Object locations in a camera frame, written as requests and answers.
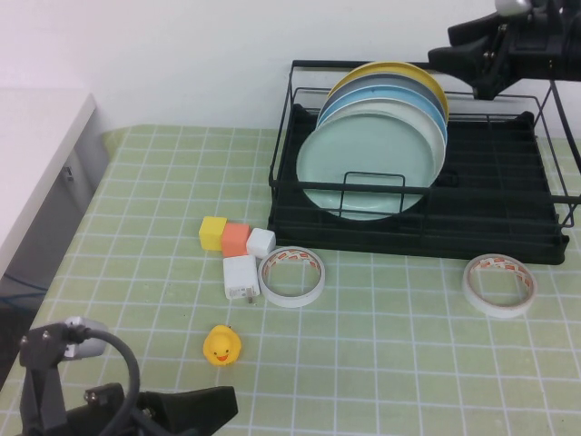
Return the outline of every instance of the yellow cube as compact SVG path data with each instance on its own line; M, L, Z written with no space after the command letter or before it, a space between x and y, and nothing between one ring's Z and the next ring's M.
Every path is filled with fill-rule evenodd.
M226 218L204 216L200 227L200 243L204 250L220 252L222 250L222 233L226 227Z

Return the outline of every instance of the plate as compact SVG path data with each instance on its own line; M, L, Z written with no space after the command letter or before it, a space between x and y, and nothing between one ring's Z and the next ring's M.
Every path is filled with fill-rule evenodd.
M427 86L434 95L439 99L444 107L444 112L446 113L446 121L449 119L449 108L448 99L444 90L439 85L438 81L432 77L430 73L417 68L415 65L407 64L405 62L371 62L355 68L345 77L343 77L329 92L329 97L331 97L339 88L341 88L347 82L362 77L363 75L376 74L376 73L395 73L403 74L407 77L417 80Z
M330 120L304 142L297 158L300 182L430 186L434 160L426 138L406 120L380 112L348 114ZM305 190L317 206L339 210L341 193ZM421 195L405 195L401 211L417 203ZM345 193L341 215L355 221L371 221L399 213L401 195L396 193Z
M428 141L434 161L434 174L429 182L429 184L432 185L438 178L440 171L442 171L444 159L446 157L446 140L436 122L428 114L420 111L416 106L388 98L376 98L365 100L363 102L347 104L340 108L335 114L327 118L326 122L330 123L332 120L338 119L342 116L366 113L384 113L396 116L408 122L421 133L426 141Z
M438 124L440 131L444 135L444 139L448 142L448 129L446 127L446 122L434 104L430 103L426 97L411 91L408 88L388 84L360 88L343 95L335 103L331 104L324 113L320 113L319 120L317 120L317 128L323 125L325 120L337 112L341 107L346 106L347 104L375 98L389 98L413 104L419 110L428 114Z
M446 111L444 110L444 106L427 86L406 75L393 73L364 75L362 77L358 77L355 80L347 82L327 99L325 105L323 105L323 107L320 109L320 112L324 113L330 105L335 103L345 94L356 91L359 88L366 88L378 84L391 84L400 86L402 88L408 88L409 90L426 97L432 104L434 104L434 106L436 106L438 111L442 114L442 117L446 119Z

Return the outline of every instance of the black dish rack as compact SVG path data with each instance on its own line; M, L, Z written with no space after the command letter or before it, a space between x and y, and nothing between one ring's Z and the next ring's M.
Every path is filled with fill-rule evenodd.
M527 263L560 264L565 260L569 238L562 230L575 225L574 211L581 198L567 193L547 129L543 110L551 96L580 173L581 156L554 82L549 83L542 102L531 95L497 98L532 104L536 114L450 114L444 167L428 188L405 186L405 180L401 186L350 184L348 173L343 183L299 182L297 156L305 139L315 130L320 104L300 104L298 95L305 95L305 102L312 101L315 99L311 97L325 95L329 88L295 87L293 75L297 70L348 71L362 64L365 63L292 63L269 174L272 195L269 229L276 233L278 244L458 259L503 253ZM416 65L429 69L428 64ZM447 94L449 98L471 96ZM553 194L549 187L535 135L538 123L547 135L549 157L558 179L556 190L561 194ZM309 200L305 189L340 193L340 207L320 208ZM401 199L406 194L420 194L422 199L401 213L379 213L373 221L354 221L342 217L344 213L355 212L342 207L342 198L349 192L395 194Z

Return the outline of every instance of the white cube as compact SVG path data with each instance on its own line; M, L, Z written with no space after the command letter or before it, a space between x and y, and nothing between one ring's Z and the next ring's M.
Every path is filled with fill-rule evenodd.
M249 254L226 257L223 266L224 291L228 300L251 298L261 294L256 257Z
M246 252L263 259L274 250L276 236L270 230L253 229L251 237L246 242Z

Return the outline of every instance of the yellow plate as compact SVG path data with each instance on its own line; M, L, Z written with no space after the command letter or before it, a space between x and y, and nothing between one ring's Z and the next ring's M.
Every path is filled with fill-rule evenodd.
M345 77L343 77L340 82L338 82L333 89L330 90L329 97L333 95L335 91L341 88L347 82L362 77L363 75L376 74L376 73L395 73L404 74L407 77L417 80L418 82L427 86L432 93L439 99L444 107L444 112L446 113L446 121L449 117L448 99L444 90L439 85L438 81L431 76L430 73L417 68L412 64L407 64L405 62L371 62L355 68Z

